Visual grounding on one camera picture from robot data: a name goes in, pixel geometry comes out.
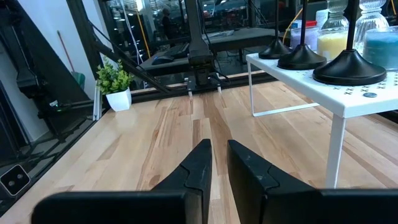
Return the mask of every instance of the bottle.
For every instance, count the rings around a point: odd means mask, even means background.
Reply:
[[[359,7],[362,9],[362,16],[356,21],[354,48],[360,53],[363,53],[364,40],[366,31],[376,28],[386,28],[389,24],[380,13],[381,7],[386,3],[386,0],[360,0]]]
[[[344,10],[348,0],[328,0],[329,19],[324,23],[322,29],[348,27],[348,20],[345,18]]]

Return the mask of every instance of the glass jar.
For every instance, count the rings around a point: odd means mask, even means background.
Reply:
[[[311,50],[317,50],[317,38],[318,38],[319,27],[306,27],[305,28],[305,39],[306,43]],[[300,44],[301,40],[301,28],[292,29],[290,31],[290,47],[296,48]]]
[[[328,0],[329,19],[324,23],[322,29],[334,27],[348,27],[348,20],[345,18],[344,10],[348,0]]]
[[[376,28],[389,27],[386,18],[380,13],[386,0],[359,0],[362,16],[356,21],[354,48],[361,54],[363,52],[366,31]]]
[[[347,46],[348,27],[322,29],[318,36],[318,55],[335,59]]]
[[[398,26],[366,31],[363,57],[386,70],[398,69]]]

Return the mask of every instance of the blue candle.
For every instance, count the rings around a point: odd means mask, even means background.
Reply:
[[[398,26],[367,31],[363,57],[386,70],[398,69]]]

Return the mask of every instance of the metal rod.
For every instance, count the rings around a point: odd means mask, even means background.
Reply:
[[[356,15],[358,13],[359,0],[354,0],[352,5],[351,14],[349,15],[349,27],[347,38],[347,50],[352,50],[354,45],[355,23]]]
[[[279,0],[275,0],[275,37],[279,35]]]
[[[301,37],[300,45],[304,46],[305,43],[305,25],[307,23],[307,0],[303,2],[303,13],[302,13],[302,23],[301,23]]]

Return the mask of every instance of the white wall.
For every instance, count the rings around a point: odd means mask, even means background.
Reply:
[[[94,98],[95,79],[88,63],[87,56],[81,44],[75,23],[70,14],[66,0],[18,0],[26,13],[33,20],[37,28],[49,42],[51,47],[60,57],[65,66],[71,71],[65,51],[58,37],[60,31],[63,43],[68,51],[76,72],[85,75],[85,92],[91,99]],[[108,33],[98,6],[98,0],[83,0],[89,20],[101,29],[107,36]]]
[[[17,71],[0,43],[0,80],[16,109],[19,119],[30,141],[34,141],[49,131],[44,121],[37,117],[37,107],[17,86]]]

